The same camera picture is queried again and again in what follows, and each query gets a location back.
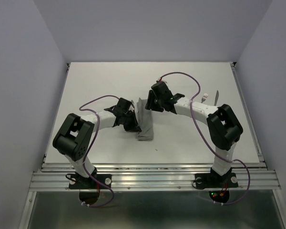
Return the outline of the grey cloth napkin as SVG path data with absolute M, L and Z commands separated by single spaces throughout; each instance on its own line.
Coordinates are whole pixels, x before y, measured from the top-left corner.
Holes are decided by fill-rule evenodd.
M 138 99 L 137 121 L 141 129 L 137 134 L 138 141 L 152 141 L 154 139 L 152 111 L 147 110 L 147 99 Z

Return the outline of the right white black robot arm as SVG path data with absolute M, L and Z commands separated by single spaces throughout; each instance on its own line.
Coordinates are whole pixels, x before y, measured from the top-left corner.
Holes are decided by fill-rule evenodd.
M 238 183 L 231 178 L 232 157 L 236 143 L 240 140 L 243 128 L 229 105 L 210 106 L 193 102 L 183 94 L 172 94 L 165 82 L 155 83 L 148 93 L 147 110 L 171 112 L 193 119 L 208 127 L 209 135 L 215 148 L 212 149 L 214 162 L 209 173 L 196 174 L 193 187 L 205 188 L 237 187 Z

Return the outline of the silver fork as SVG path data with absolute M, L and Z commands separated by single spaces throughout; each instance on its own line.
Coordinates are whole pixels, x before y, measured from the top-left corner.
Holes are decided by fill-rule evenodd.
M 207 98 L 208 98 L 208 94 L 204 93 L 204 95 L 202 96 L 201 102 L 202 103 L 205 102 Z

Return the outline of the silver knife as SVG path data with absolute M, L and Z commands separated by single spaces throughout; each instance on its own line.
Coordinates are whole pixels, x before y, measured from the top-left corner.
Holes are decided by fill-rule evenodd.
M 214 98 L 214 106 L 217 106 L 218 99 L 219 99 L 219 91 L 217 90 Z

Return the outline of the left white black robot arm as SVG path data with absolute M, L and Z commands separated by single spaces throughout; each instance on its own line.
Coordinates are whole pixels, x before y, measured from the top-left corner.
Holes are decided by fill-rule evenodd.
M 122 125 L 126 132 L 141 132 L 137 122 L 134 105 L 131 101 L 119 98 L 116 105 L 105 108 L 92 115 L 78 116 L 70 113 L 59 128 L 53 147 L 64 155 L 75 169 L 67 174 L 69 189 L 96 189 L 100 186 L 96 180 L 105 183 L 111 175 L 97 176 L 97 168 L 89 161 L 87 152 L 92 143 L 91 137 L 97 130 Z

